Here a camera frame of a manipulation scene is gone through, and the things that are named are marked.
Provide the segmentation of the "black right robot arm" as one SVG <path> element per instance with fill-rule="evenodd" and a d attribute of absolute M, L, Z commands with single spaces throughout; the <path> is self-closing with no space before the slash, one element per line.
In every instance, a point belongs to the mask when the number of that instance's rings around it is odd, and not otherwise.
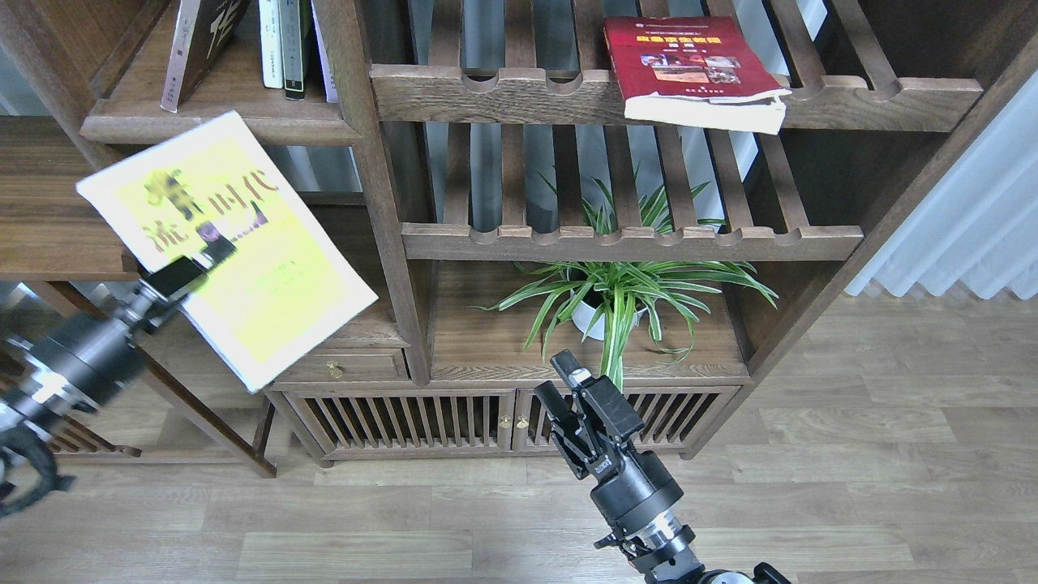
<path fill-rule="evenodd" d="M 707 569 L 693 553 L 696 535 L 675 517 L 684 492 L 652 451 L 638 452 L 633 437 L 645 423 L 608 376 L 594 377 L 568 349 L 551 359 L 571 389 L 573 406 L 545 381 L 535 395 L 547 410 L 556 448 L 579 480 L 594 475 L 590 491 L 611 533 L 594 544 L 616 546 L 646 583 L 786 583 L 761 562 L 753 574 Z"/>

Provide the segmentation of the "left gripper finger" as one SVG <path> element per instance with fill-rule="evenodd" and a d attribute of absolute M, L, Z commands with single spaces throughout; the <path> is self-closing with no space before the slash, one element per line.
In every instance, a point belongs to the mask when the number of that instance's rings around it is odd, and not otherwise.
<path fill-rule="evenodd" d="M 222 235 L 217 226 L 210 221 L 197 225 L 195 232 L 203 239 L 204 247 L 196 252 L 194 261 L 203 269 L 204 273 L 210 273 L 219 265 L 226 262 L 237 251 L 234 241 Z"/>

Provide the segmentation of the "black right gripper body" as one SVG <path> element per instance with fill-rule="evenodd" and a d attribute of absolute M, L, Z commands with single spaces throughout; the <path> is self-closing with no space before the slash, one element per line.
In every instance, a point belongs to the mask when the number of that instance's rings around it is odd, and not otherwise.
<path fill-rule="evenodd" d="M 684 492 L 656 453 L 635 448 L 645 423 L 608 377 L 572 389 L 572 396 L 570 415 L 550 420 L 559 454 L 577 479 L 596 478 L 590 498 L 616 539 L 639 537 Z"/>

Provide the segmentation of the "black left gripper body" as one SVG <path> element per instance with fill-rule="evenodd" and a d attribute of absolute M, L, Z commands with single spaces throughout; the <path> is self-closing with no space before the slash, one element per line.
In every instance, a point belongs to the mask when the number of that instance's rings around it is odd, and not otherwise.
<path fill-rule="evenodd" d="M 210 273 L 210 256 L 179 256 L 142 277 L 111 316 L 74 315 L 28 345 L 31 374 L 4 394 L 5 414 L 93 413 L 144 369 L 135 336 L 155 332 Z"/>

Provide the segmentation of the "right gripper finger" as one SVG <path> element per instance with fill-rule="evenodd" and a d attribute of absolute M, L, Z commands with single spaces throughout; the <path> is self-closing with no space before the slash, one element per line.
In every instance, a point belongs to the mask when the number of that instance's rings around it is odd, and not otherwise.
<path fill-rule="evenodd" d="M 549 420 L 556 421 L 570 415 L 570 407 L 561 397 L 559 390 L 551 380 L 541 382 L 538 387 L 534 388 L 534 392 L 544 407 Z"/>
<path fill-rule="evenodd" d="M 578 359 L 568 349 L 553 355 L 550 363 L 569 389 L 581 389 L 594 382 L 594 376 L 578 362 Z"/>

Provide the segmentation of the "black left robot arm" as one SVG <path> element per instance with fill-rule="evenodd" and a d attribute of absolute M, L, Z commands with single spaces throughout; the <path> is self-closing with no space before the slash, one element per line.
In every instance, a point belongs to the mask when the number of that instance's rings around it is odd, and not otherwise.
<path fill-rule="evenodd" d="M 30 488 L 3 478 L 4 517 L 21 513 L 50 492 L 71 488 L 74 477 L 58 472 L 47 445 L 58 423 L 71 410 L 95 413 L 140 374 L 144 356 L 136 345 L 137 333 L 156 332 L 236 251 L 231 238 L 211 230 L 196 254 L 179 256 L 142 277 L 130 302 L 114 314 L 81 311 L 36 343 L 11 340 L 24 349 L 32 370 L 2 395 L 2 472 L 29 462 L 38 478 Z"/>

